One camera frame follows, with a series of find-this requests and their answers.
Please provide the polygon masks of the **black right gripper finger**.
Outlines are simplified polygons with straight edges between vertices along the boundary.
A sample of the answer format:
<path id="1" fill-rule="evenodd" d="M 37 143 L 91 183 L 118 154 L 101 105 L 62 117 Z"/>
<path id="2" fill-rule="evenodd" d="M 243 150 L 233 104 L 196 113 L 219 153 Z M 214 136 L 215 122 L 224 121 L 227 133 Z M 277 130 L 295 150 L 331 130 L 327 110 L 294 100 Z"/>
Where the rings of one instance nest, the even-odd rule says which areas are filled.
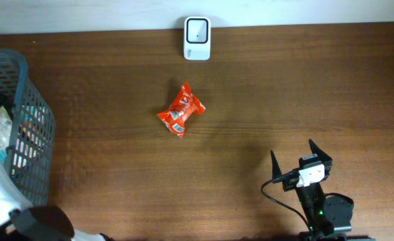
<path id="1" fill-rule="evenodd" d="M 276 180 L 282 176 L 282 172 L 276 159 L 275 153 L 273 151 L 270 151 L 270 155 L 272 162 L 272 180 Z"/>
<path id="2" fill-rule="evenodd" d="M 321 161 L 330 161 L 331 157 L 319 148 L 313 140 L 309 140 L 310 149 L 313 154 L 316 154 Z"/>

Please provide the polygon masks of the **orange snack packet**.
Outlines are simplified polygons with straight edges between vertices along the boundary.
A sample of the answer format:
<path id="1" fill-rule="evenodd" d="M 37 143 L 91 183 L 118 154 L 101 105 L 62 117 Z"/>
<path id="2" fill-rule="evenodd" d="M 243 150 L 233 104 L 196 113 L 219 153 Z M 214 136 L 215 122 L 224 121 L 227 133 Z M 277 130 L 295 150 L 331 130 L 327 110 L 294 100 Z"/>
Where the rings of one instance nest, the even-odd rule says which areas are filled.
<path id="1" fill-rule="evenodd" d="M 157 117 L 173 134 L 183 137 L 186 128 L 185 123 L 193 114 L 202 114 L 206 107 L 200 102 L 191 90 L 190 85 L 185 82 L 171 103 L 170 107 L 157 114 Z"/>

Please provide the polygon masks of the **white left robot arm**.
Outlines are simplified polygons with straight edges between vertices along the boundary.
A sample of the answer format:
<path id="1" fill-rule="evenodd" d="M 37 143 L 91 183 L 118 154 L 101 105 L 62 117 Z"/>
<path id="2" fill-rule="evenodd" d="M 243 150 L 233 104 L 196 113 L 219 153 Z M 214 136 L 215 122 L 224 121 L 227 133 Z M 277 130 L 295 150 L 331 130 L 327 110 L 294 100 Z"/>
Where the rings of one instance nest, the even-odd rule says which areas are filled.
<path id="1" fill-rule="evenodd" d="M 108 241 L 73 227 L 58 206 L 34 206 L 13 184 L 0 163 L 0 240 Z"/>

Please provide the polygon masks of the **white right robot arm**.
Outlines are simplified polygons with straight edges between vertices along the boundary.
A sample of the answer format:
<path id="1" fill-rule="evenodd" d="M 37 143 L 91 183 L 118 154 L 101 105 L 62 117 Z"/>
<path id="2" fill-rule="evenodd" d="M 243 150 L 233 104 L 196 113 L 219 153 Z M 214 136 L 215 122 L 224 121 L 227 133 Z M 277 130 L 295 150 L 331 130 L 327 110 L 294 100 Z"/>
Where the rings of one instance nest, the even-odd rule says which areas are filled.
<path id="1" fill-rule="evenodd" d="M 352 230 L 354 201 L 340 193 L 326 193 L 320 183 L 326 180 L 333 158 L 309 140 L 311 155 L 299 159 L 299 167 L 282 173 L 275 153 L 270 152 L 272 178 L 261 185 L 261 193 L 272 202 L 296 213 L 307 227 L 299 233 L 298 240 L 370 240 L 368 236 L 348 236 Z M 303 209 L 295 208 L 265 193 L 269 184 L 281 183 L 284 192 L 294 190 Z"/>

